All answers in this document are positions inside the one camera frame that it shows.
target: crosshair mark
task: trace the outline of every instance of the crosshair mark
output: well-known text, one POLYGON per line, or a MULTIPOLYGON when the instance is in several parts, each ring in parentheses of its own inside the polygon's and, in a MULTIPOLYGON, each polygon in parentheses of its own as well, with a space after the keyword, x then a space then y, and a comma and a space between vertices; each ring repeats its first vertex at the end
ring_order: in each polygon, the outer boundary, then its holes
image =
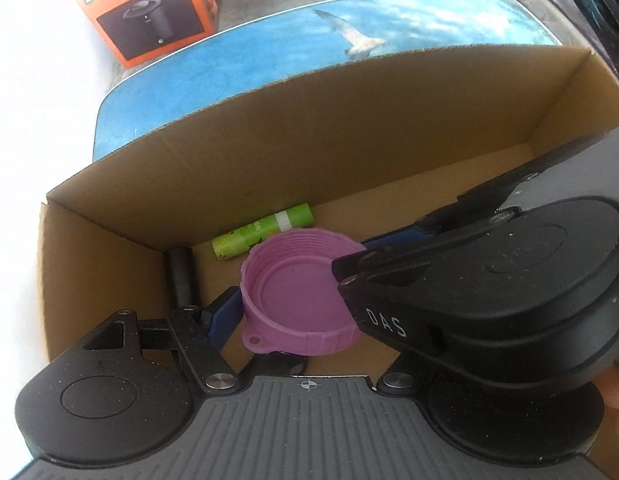
POLYGON ((316 381, 312 381, 311 379, 307 379, 306 381, 302 381, 302 383, 298 383, 299 386, 302 386, 307 391, 313 390, 315 387, 320 386, 316 381))

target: product image on box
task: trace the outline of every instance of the product image on box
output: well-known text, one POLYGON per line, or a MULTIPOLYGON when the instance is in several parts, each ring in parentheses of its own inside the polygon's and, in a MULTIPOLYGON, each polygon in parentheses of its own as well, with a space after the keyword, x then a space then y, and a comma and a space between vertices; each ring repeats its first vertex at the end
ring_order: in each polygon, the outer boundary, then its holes
POLYGON ((191 0, 133 0, 97 21, 125 59, 204 32, 191 0))

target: white label band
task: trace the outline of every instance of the white label band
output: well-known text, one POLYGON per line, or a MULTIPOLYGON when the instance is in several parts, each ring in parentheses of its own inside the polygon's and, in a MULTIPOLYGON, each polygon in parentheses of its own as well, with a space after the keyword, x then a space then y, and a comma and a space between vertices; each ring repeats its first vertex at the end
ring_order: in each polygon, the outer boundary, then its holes
POLYGON ((292 228, 287 211, 281 211, 280 213, 276 213, 274 216, 276 217, 276 224, 278 224, 278 229, 280 229, 281 233, 289 231, 292 228))

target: white wall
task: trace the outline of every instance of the white wall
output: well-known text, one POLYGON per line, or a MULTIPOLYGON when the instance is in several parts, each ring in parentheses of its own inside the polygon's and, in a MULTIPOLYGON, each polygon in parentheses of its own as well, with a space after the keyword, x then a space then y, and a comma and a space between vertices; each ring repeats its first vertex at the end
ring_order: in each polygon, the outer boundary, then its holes
POLYGON ((30 460, 14 401, 45 364, 35 288, 40 202, 90 163, 113 63, 73 0, 0 0, 0 480, 30 460))

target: seagull image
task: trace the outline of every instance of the seagull image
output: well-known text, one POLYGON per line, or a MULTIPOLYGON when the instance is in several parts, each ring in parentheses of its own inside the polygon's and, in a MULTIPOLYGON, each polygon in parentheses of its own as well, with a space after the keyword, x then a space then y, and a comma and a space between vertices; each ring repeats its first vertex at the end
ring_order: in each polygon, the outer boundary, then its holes
POLYGON ((347 20, 334 16, 329 12, 318 9, 314 9, 314 12, 328 22, 333 30, 340 32, 343 38, 352 43, 353 46, 349 50, 345 50, 345 54, 350 59, 365 59, 369 57, 371 51, 376 47, 387 43, 387 41, 381 40, 381 38, 368 38, 353 28, 347 20))

